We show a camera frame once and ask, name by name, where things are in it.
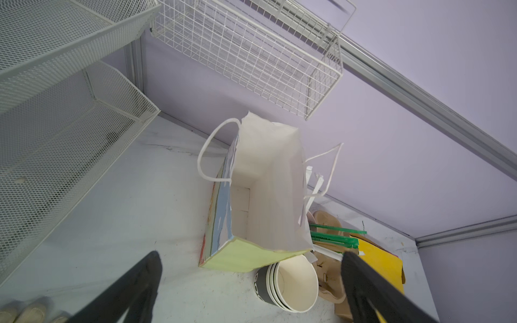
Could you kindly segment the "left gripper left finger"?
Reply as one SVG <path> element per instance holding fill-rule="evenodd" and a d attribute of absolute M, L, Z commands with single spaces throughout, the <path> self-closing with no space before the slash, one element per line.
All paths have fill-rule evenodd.
<path fill-rule="evenodd" d="M 151 322 L 162 271 L 159 253 L 150 252 L 68 321 Z"/>

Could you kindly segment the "white and green paper bag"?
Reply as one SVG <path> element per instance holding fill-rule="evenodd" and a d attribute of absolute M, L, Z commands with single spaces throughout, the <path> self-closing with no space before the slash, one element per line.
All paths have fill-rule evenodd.
<path fill-rule="evenodd" d="M 199 266 L 247 273 L 312 250 L 306 157 L 296 127 L 256 114 L 233 118 L 238 134 L 213 183 Z"/>

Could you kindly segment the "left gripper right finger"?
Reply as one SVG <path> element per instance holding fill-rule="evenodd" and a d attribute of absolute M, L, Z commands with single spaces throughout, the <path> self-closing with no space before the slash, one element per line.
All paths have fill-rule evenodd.
<path fill-rule="evenodd" d="M 341 277 L 354 322 L 436 321 L 352 252 L 343 254 Z"/>

